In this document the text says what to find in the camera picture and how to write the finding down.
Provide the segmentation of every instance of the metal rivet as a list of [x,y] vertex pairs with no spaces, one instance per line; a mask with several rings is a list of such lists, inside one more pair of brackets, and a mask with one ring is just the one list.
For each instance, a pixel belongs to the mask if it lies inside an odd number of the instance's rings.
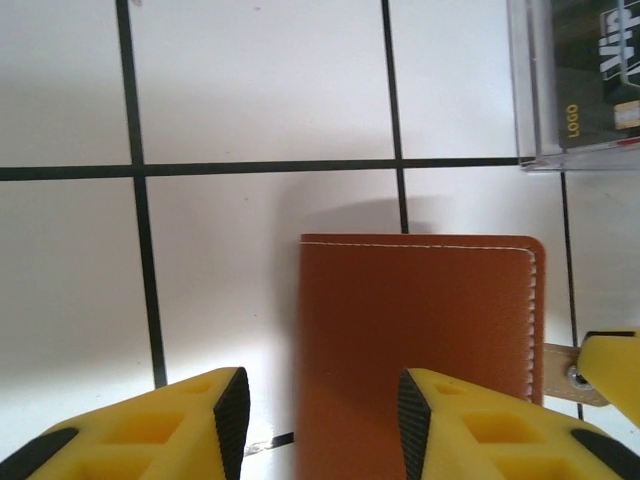
[[580,370],[578,370],[577,365],[571,365],[569,370],[567,370],[567,376],[569,377],[569,383],[578,390],[588,391],[593,390],[593,385],[591,385],[586,378],[580,375]]

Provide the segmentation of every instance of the white stitching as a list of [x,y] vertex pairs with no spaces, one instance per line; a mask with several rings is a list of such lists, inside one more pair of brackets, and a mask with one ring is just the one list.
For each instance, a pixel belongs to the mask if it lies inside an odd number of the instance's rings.
[[381,248],[424,248],[424,249],[451,249],[451,250],[511,250],[516,252],[525,252],[529,255],[531,262],[531,278],[529,281],[529,320],[527,334],[529,340],[527,348],[527,386],[525,389],[525,397],[530,402],[533,396],[533,367],[535,362],[535,316],[536,316],[536,286],[538,265],[536,254],[533,250],[525,247],[481,247],[472,245],[398,245],[398,244],[381,244],[381,243],[340,243],[340,242],[300,242],[301,245],[322,245],[336,247],[381,247]]

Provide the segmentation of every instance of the black grout line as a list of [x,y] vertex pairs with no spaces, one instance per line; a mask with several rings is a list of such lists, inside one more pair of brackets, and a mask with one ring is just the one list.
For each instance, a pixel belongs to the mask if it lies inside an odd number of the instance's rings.
[[160,306],[158,303],[156,269],[153,261],[147,180],[142,176],[135,177],[133,179],[133,187],[136,198],[136,215],[138,218],[138,236],[140,240],[140,258],[142,261],[144,297],[147,305],[147,325],[149,327],[153,382],[156,388],[160,388],[167,384],[167,368],[162,342],[162,324],[160,323]]
[[140,110],[138,106],[136,68],[133,58],[129,0],[116,0],[116,13],[118,16],[118,36],[120,39],[120,58],[122,60],[122,80],[124,82],[124,100],[127,108],[131,163],[134,165],[142,165],[144,164],[142,130],[140,128]]
[[162,342],[162,324],[160,322],[160,305],[153,243],[151,238],[151,221],[149,218],[149,196],[147,179],[144,173],[144,153],[142,131],[140,128],[140,111],[138,107],[138,90],[136,86],[135,61],[133,56],[133,40],[131,37],[131,19],[129,17],[129,0],[116,0],[118,17],[118,33],[120,38],[120,56],[122,59],[122,79],[124,97],[127,107],[127,125],[129,128],[129,147],[131,151],[130,172],[133,176],[133,190],[138,221],[138,240],[140,242],[140,260],[142,262],[142,279],[144,297],[147,306],[147,326],[149,329],[149,345],[153,382],[156,388],[167,384],[167,368]]
[[0,167],[0,182],[79,180],[122,177],[229,175],[242,173],[326,172],[408,168],[516,166],[515,157],[417,158],[384,160],[300,160],[284,162],[170,163],[158,165],[81,165],[67,167]]
[[[393,38],[391,36],[391,12],[389,0],[381,0],[382,24],[384,27],[384,50],[387,62],[387,81],[389,83],[389,105],[391,108],[391,129],[393,133],[393,153],[396,160],[402,160],[402,136],[400,131],[400,109],[398,107],[398,86],[396,83],[396,64],[393,57]],[[398,207],[400,208],[400,229],[409,233],[409,214],[407,211],[407,192],[404,171],[396,169],[398,182]]]
[[258,453],[265,452],[267,450],[274,450],[276,448],[284,447],[285,445],[291,445],[294,442],[293,432],[285,433],[284,435],[278,435],[269,442],[254,443],[244,449],[244,456],[250,457]]
[[[571,253],[571,226],[569,222],[569,197],[567,194],[567,177],[565,172],[560,172],[560,185],[562,190],[562,217],[564,223],[564,244],[567,252],[567,280],[569,284],[569,313],[571,316],[571,342],[578,347],[578,322],[576,320],[576,297],[573,283],[573,256]],[[578,418],[584,420],[582,404],[577,404]]]

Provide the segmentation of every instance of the white surface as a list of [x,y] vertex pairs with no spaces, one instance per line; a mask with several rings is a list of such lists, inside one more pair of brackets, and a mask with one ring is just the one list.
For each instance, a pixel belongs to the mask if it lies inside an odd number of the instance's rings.
[[0,459],[153,388],[130,180],[0,183]]
[[131,7],[148,163],[392,158],[380,2]]
[[390,3],[404,156],[516,156],[507,2]]
[[395,172],[150,179],[149,202],[169,381],[243,365],[248,444],[292,431],[299,236],[399,233]]
[[293,480],[295,444],[246,457],[241,480]]
[[[589,330],[640,328],[639,184],[640,172],[567,174],[580,340]],[[615,408],[587,408],[585,420],[640,453],[640,431]]]
[[115,2],[0,2],[0,167],[129,163]]
[[562,197],[558,174],[518,167],[405,171],[412,233],[529,235],[547,253],[545,340],[571,344]]

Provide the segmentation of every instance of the transparent case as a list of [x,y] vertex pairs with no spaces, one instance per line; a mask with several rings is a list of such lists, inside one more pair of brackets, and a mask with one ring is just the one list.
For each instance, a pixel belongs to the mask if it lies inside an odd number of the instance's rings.
[[527,170],[640,169],[640,0],[507,0]]

